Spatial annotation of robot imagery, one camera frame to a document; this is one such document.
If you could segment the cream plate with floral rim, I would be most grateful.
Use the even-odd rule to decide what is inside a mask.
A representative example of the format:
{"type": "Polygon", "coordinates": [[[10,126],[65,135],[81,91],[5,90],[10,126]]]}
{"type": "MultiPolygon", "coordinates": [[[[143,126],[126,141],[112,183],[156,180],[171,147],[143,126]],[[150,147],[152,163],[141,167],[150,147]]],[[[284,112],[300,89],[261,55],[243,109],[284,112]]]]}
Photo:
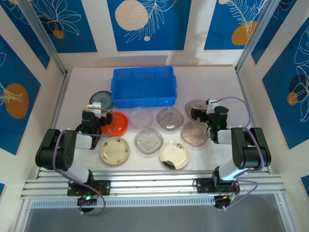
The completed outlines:
{"type": "Polygon", "coordinates": [[[128,142],[121,137],[108,138],[100,149],[101,159],[109,165],[123,163],[130,154],[128,142]]]}

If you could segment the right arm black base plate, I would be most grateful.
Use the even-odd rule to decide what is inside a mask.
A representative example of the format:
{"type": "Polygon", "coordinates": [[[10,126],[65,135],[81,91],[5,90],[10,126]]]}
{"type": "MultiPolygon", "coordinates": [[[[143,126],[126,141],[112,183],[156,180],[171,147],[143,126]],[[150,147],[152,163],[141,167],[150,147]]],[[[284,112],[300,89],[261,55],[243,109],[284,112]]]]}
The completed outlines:
{"type": "Polygon", "coordinates": [[[239,194],[240,187],[236,181],[214,180],[212,178],[195,179],[198,193],[239,194]]]}

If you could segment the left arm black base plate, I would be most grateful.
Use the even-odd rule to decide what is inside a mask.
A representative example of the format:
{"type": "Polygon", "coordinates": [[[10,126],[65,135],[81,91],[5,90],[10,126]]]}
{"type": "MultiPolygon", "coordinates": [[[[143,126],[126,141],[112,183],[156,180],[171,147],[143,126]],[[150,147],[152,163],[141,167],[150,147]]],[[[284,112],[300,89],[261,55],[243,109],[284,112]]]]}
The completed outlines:
{"type": "MultiPolygon", "coordinates": [[[[96,193],[93,190],[90,190],[89,188],[86,188],[79,184],[68,182],[68,185],[69,185],[67,190],[68,196],[81,197],[87,194],[96,195],[96,193]]],[[[103,196],[108,196],[110,194],[111,189],[110,180],[94,180],[92,183],[88,183],[88,185],[99,191],[100,194],[103,196]]]]}

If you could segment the blue plastic bin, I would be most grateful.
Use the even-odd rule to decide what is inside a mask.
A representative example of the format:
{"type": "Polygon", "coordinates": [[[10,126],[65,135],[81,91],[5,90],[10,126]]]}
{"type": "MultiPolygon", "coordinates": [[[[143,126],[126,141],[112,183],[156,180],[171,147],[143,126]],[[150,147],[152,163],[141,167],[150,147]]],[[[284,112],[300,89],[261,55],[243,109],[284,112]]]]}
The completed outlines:
{"type": "Polygon", "coordinates": [[[114,69],[112,102],[118,109],[173,106],[177,80],[171,66],[114,69]]]}

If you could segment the clear square dotted plate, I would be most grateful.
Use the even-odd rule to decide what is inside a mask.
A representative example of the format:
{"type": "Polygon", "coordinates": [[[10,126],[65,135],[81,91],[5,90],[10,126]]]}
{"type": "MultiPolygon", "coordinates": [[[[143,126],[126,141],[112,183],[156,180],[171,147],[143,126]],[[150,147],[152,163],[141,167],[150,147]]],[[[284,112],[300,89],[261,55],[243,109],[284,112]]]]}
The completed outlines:
{"type": "Polygon", "coordinates": [[[154,128],[144,128],[134,137],[135,146],[146,155],[155,153],[163,145],[162,135],[154,128]]]}

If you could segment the blue floral wall panel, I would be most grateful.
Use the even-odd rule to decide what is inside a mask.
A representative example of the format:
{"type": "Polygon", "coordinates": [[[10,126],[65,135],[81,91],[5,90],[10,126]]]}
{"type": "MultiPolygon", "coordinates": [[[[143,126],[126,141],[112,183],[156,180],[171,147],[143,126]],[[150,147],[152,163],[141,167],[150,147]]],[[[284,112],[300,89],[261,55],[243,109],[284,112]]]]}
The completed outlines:
{"type": "Polygon", "coordinates": [[[204,49],[243,49],[267,1],[217,0],[204,49]]]}
{"type": "Polygon", "coordinates": [[[192,0],[107,0],[117,51],[183,50],[192,0]]]}
{"type": "Polygon", "coordinates": [[[58,53],[97,52],[81,0],[31,2],[58,53]]]}
{"type": "Polygon", "coordinates": [[[289,148],[309,139],[309,21],[262,79],[289,148]]]}
{"type": "Polygon", "coordinates": [[[0,148],[16,155],[41,84],[0,35],[0,148]]]}

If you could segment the dark blue patterned round plate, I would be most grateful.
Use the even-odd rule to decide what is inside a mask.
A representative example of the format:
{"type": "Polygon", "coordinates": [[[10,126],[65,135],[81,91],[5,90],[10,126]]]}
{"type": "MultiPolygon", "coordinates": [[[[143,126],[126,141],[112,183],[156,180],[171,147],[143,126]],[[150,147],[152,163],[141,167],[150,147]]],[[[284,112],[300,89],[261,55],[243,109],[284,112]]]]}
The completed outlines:
{"type": "Polygon", "coordinates": [[[104,110],[111,110],[114,106],[112,102],[112,93],[109,91],[99,91],[96,92],[89,100],[89,104],[95,102],[101,103],[101,108],[104,110]]]}

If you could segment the brown tinted clear plate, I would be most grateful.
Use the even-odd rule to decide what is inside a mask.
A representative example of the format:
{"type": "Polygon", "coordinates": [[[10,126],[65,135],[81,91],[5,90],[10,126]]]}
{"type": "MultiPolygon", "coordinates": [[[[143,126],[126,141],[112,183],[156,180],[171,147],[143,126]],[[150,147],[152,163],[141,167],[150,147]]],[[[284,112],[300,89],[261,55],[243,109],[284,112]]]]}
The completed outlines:
{"type": "Polygon", "coordinates": [[[186,105],[185,105],[185,111],[187,116],[193,120],[193,118],[191,117],[191,109],[195,107],[198,108],[200,110],[207,110],[208,105],[206,104],[205,100],[202,99],[194,99],[189,101],[186,105]]]}
{"type": "Polygon", "coordinates": [[[206,124],[198,121],[188,121],[182,128],[181,138],[191,146],[203,146],[207,140],[206,124]]]}

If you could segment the aluminium side rail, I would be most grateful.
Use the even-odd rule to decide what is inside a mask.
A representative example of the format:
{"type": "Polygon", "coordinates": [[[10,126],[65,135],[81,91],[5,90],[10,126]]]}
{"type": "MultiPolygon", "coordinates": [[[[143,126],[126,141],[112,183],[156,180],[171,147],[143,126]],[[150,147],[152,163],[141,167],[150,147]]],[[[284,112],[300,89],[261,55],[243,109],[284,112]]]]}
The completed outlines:
{"type": "Polygon", "coordinates": [[[63,101],[64,101],[64,98],[65,98],[65,94],[66,94],[66,91],[67,91],[67,88],[68,88],[68,85],[69,85],[71,72],[72,72],[72,70],[68,70],[66,72],[66,75],[63,77],[63,81],[62,81],[62,84],[61,84],[59,95],[57,97],[56,106],[55,106],[55,109],[54,109],[53,114],[52,114],[52,121],[51,121],[51,124],[49,126],[49,129],[55,129],[56,128],[58,118],[59,118],[59,115],[60,115],[60,111],[61,111],[63,101]]]}

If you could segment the aluminium corner post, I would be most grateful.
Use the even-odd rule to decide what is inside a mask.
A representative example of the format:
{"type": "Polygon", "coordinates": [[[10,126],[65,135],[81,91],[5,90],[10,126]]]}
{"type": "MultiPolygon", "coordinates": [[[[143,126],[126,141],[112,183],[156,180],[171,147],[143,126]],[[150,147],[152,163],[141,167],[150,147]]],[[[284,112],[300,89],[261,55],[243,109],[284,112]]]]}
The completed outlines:
{"type": "Polygon", "coordinates": [[[244,67],[248,58],[253,59],[254,65],[259,62],[296,2],[297,0],[267,1],[261,16],[253,29],[253,34],[249,37],[249,40],[236,63],[235,70],[237,73],[239,73],[244,67]]]}
{"type": "Polygon", "coordinates": [[[52,43],[48,33],[46,32],[44,26],[42,25],[33,7],[31,6],[28,0],[16,0],[16,1],[26,20],[30,24],[32,30],[34,31],[40,43],[47,52],[48,56],[53,60],[54,64],[56,65],[57,69],[61,72],[61,74],[64,77],[66,77],[67,70],[63,65],[61,59],[59,58],[58,52],[54,44],[52,43]]]}

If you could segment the clear round plastic plate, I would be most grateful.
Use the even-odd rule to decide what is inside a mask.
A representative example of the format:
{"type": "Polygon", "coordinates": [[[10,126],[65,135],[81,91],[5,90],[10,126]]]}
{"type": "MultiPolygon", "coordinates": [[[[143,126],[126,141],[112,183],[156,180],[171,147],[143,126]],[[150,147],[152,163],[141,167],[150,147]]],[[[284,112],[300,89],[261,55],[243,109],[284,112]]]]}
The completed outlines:
{"type": "Polygon", "coordinates": [[[154,116],[150,109],[139,106],[129,112],[128,121],[134,129],[144,129],[152,125],[154,116]]]}

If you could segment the aluminium rail frame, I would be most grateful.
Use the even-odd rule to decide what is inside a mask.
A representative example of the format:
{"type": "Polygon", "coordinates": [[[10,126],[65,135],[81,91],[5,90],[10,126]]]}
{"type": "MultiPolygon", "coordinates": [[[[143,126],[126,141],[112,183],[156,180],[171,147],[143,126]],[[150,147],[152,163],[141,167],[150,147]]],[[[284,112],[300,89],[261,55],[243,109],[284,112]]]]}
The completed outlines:
{"type": "MultiPolygon", "coordinates": [[[[94,171],[95,180],[111,181],[111,197],[160,197],[195,196],[197,189],[193,181],[197,178],[211,177],[210,171],[158,171],[158,172],[112,172],[94,171]]],[[[240,183],[241,194],[254,188],[254,194],[285,193],[286,188],[281,176],[267,171],[243,175],[240,183]]],[[[68,182],[59,174],[41,169],[36,179],[25,181],[22,199],[66,198],[68,182]]]]}

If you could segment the orange round plate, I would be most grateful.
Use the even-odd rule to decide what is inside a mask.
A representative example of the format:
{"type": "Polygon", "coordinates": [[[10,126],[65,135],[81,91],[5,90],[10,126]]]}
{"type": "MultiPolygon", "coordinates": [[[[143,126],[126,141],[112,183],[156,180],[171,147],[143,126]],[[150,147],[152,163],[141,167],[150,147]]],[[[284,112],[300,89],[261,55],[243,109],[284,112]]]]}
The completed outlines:
{"type": "Polygon", "coordinates": [[[112,122],[109,125],[101,126],[102,132],[106,135],[120,136],[128,127],[128,119],[126,115],[121,112],[114,112],[112,122]]]}

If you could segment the cream plate with dark print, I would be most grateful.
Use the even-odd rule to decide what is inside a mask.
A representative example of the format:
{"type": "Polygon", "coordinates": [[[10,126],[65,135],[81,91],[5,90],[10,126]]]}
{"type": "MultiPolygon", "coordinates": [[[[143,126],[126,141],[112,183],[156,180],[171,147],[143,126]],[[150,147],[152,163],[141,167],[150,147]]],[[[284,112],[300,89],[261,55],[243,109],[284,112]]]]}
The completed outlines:
{"type": "Polygon", "coordinates": [[[189,151],[184,144],[170,141],[159,150],[159,160],[167,168],[179,170],[184,168],[189,162],[189,151]]]}

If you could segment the grey clear square plate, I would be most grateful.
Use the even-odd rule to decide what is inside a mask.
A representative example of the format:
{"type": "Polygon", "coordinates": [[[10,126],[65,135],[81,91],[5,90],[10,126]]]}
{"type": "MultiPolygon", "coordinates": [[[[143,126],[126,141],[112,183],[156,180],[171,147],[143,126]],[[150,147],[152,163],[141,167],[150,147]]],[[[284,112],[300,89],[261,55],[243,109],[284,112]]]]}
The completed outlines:
{"type": "Polygon", "coordinates": [[[167,131],[176,130],[183,122],[183,114],[173,106],[165,107],[156,116],[158,124],[167,131]]]}

